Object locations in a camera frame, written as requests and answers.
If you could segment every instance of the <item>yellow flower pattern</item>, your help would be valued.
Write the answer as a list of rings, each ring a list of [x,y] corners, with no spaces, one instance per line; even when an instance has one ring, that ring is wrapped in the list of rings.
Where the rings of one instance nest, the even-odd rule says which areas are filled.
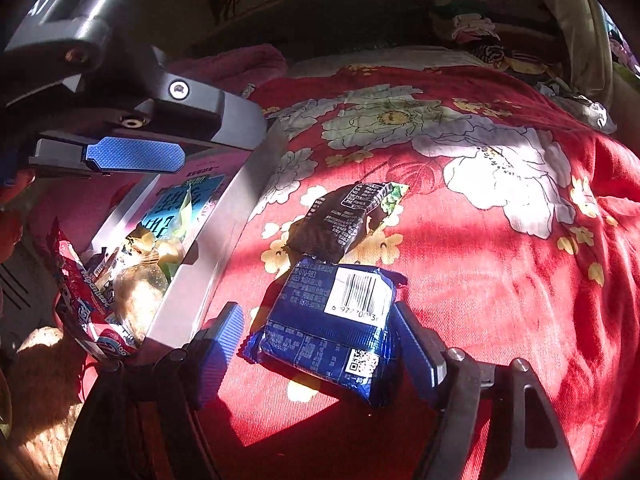
[[[283,232],[278,240],[274,240],[269,245],[269,249],[264,251],[260,259],[264,262],[264,270],[270,274],[276,274],[276,278],[282,276],[289,270],[291,262],[285,249],[289,240],[289,232]]]
[[[347,65],[347,70],[351,70],[353,75],[371,75],[371,72],[379,69],[379,66],[364,63]]]
[[[589,247],[593,247],[593,233],[586,227],[569,227],[569,231],[575,235],[575,239],[579,244],[587,244]]]
[[[598,262],[593,262],[589,266],[589,279],[596,282],[600,286],[604,286],[604,270]]]
[[[296,374],[287,384],[287,399],[291,402],[309,402],[320,389],[320,379],[309,374]]]
[[[560,249],[561,251],[566,251],[568,254],[577,254],[578,244],[573,238],[562,236],[558,238],[558,249]]]
[[[376,229],[346,253],[340,263],[374,266],[382,261],[385,265],[391,265],[400,257],[398,245],[402,243],[403,238],[398,233],[387,237],[383,228]]]
[[[571,202],[578,206],[583,215],[589,218],[597,218],[599,215],[598,203],[596,202],[596,197],[594,197],[591,192],[589,179],[587,177],[583,179],[575,178],[572,175],[571,182],[573,184],[573,187],[569,191]]]
[[[598,208],[598,201],[591,191],[589,179],[585,176],[582,178],[573,176],[571,177],[572,187],[569,190],[569,197],[571,201],[578,206],[580,212],[588,218],[597,218],[600,216],[600,209]],[[618,221],[611,215],[604,216],[604,221],[612,226],[617,227]],[[595,245],[593,240],[593,232],[584,226],[571,226],[569,231],[574,237],[560,237],[558,238],[558,249],[566,251],[568,254],[577,254],[580,244],[585,244],[589,247]],[[596,282],[600,286],[604,286],[605,275],[604,268],[599,262],[592,262],[589,265],[587,271],[587,277],[592,282]]]
[[[350,153],[349,155],[332,155],[328,156],[324,161],[329,168],[337,168],[348,162],[361,163],[366,158],[371,158],[373,153],[369,150],[358,150],[357,152]]]
[[[494,110],[489,103],[470,103],[466,99],[453,99],[453,104],[463,112],[471,112],[472,114],[482,114],[487,117],[508,117],[513,115],[508,110]]]
[[[271,106],[269,108],[262,108],[262,114],[263,115],[269,115],[269,114],[273,114],[277,111],[280,111],[280,107],[279,106]]]

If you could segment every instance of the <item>red candy wrapper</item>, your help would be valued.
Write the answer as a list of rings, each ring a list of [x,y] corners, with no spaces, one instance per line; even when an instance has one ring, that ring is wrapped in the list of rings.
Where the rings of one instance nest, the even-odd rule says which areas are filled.
[[[138,351],[131,330],[116,318],[110,304],[95,286],[71,243],[60,230],[58,219],[47,237],[60,295],[70,316],[66,323],[77,321],[89,340],[106,355],[122,359]]]

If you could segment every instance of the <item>snack wrapper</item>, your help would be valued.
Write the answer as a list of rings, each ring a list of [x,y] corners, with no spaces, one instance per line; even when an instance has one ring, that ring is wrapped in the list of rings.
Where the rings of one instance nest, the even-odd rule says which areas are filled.
[[[395,392],[400,357],[389,312],[404,284],[396,272],[305,257],[242,355],[252,363],[270,356],[383,406]]]
[[[109,302],[60,230],[57,219],[47,244],[57,270],[55,277],[61,299],[70,314],[64,321],[67,324],[77,321],[88,338],[108,356],[123,358],[135,353],[138,345],[131,330],[116,318]]]
[[[390,216],[409,187],[395,182],[356,183],[318,198],[287,245],[337,264]]]

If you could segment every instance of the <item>red floral blanket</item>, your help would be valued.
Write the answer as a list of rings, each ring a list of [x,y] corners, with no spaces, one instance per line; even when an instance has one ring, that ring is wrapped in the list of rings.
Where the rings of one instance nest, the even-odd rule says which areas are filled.
[[[289,151],[209,317],[233,300],[254,328],[264,320],[290,266],[289,227],[318,196],[356,180],[408,184],[384,229],[345,261],[407,276],[405,300],[448,345],[499,364],[528,359],[584,478],[612,471],[640,420],[636,157],[483,68],[350,67],[277,79],[252,99],[282,121]],[[200,421],[224,478],[406,479],[434,414],[406,374],[395,402],[372,410],[236,356]]]

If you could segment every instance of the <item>metal screw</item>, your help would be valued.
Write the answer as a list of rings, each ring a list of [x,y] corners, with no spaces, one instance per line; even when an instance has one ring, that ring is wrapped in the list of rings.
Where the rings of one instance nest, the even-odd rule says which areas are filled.
[[[183,361],[185,357],[187,357],[187,352],[182,348],[175,348],[169,352],[169,359],[174,363]]]
[[[465,359],[465,353],[460,348],[449,348],[447,355],[454,361],[463,361]]]
[[[125,128],[135,130],[136,128],[141,128],[142,126],[144,126],[145,121],[135,116],[127,116],[120,119],[120,124]]]
[[[527,363],[524,359],[520,359],[519,357],[511,362],[511,366],[521,372],[528,372],[530,368],[529,363]]]
[[[89,55],[81,48],[72,48],[66,51],[65,61],[74,65],[84,65],[89,61]]]
[[[169,85],[169,94],[174,99],[181,101],[189,95],[189,85],[184,81],[174,81]]]

